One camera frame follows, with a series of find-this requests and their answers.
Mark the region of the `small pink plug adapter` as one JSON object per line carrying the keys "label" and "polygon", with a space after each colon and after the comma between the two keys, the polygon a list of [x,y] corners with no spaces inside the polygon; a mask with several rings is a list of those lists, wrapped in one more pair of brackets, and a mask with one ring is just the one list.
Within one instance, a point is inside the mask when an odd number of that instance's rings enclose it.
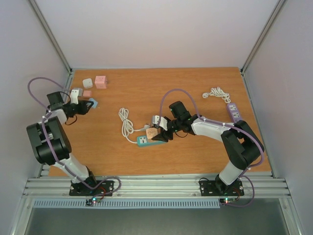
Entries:
{"label": "small pink plug adapter", "polygon": [[92,91],[84,90],[83,91],[83,97],[92,97]]}

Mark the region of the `small blue plug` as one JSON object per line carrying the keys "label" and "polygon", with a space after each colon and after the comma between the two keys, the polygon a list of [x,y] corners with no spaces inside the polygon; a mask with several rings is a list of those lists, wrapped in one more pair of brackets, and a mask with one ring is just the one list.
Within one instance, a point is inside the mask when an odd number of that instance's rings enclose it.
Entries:
{"label": "small blue plug", "polygon": [[95,99],[93,99],[93,98],[90,98],[89,101],[93,103],[92,108],[95,109],[97,107],[97,105],[98,105],[98,102]]}

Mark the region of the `teal power strip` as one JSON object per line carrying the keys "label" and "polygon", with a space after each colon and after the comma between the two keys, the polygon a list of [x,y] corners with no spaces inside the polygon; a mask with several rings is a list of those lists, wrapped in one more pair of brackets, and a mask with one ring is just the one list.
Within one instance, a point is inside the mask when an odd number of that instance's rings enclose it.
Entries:
{"label": "teal power strip", "polygon": [[150,139],[147,139],[146,135],[137,137],[137,145],[139,147],[149,147],[149,146],[160,145],[160,144],[165,144],[165,142],[163,142],[163,141],[152,141]]}

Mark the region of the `white plug adapter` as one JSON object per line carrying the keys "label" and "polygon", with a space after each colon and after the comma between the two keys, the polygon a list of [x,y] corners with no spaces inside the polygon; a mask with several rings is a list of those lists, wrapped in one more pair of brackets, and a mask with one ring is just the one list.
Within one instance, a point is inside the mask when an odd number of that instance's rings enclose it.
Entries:
{"label": "white plug adapter", "polygon": [[85,89],[90,89],[93,87],[93,82],[91,78],[83,79],[82,83]]}

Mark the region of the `large pink cube plug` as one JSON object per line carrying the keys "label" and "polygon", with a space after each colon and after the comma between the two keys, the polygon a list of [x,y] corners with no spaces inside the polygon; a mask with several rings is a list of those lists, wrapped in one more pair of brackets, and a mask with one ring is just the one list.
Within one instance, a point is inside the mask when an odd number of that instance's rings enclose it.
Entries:
{"label": "large pink cube plug", "polygon": [[105,75],[98,75],[94,80],[95,86],[97,89],[106,89],[107,88],[107,77]]}

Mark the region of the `purple power strip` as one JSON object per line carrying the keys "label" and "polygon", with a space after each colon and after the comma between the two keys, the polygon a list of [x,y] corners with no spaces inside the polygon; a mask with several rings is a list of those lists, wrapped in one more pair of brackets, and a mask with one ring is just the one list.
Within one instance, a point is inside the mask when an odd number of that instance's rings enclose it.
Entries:
{"label": "purple power strip", "polygon": [[235,103],[228,103],[226,109],[228,111],[231,122],[236,123],[240,120],[243,120],[243,117]]}

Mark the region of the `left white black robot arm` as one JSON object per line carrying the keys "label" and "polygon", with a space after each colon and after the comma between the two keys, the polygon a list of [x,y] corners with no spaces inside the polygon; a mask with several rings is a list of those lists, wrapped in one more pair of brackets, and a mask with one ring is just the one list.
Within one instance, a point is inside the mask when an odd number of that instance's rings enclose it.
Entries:
{"label": "left white black robot arm", "polygon": [[63,129],[69,118],[85,115],[94,105],[90,100],[71,98],[65,102],[63,92],[47,95],[49,105],[40,122],[26,128],[36,160],[61,169],[71,178],[71,187],[78,193],[93,195],[98,191],[98,182],[87,166],[81,164],[73,155],[71,144]]}

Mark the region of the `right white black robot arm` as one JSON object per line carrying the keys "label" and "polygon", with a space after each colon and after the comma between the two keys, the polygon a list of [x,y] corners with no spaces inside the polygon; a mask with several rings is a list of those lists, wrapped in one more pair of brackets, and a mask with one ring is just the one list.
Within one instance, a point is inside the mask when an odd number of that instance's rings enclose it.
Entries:
{"label": "right white black robot arm", "polygon": [[229,193],[238,177],[264,153],[264,146],[243,120],[219,123],[201,115],[191,115],[181,101],[171,104],[169,109],[173,120],[161,116],[152,117],[153,126],[160,129],[160,133],[152,140],[168,142],[173,140],[174,133],[183,131],[222,142],[229,162],[215,178],[214,189],[220,195]]}

